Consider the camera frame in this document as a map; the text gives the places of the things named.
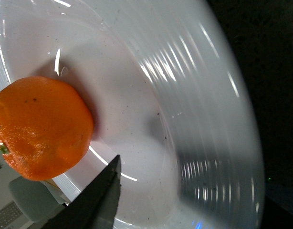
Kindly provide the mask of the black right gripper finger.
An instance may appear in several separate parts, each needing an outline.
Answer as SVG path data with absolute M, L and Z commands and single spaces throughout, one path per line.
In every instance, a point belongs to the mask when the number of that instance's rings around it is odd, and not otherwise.
M 44 229 L 111 229 L 121 193 L 121 161 L 117 155 Z

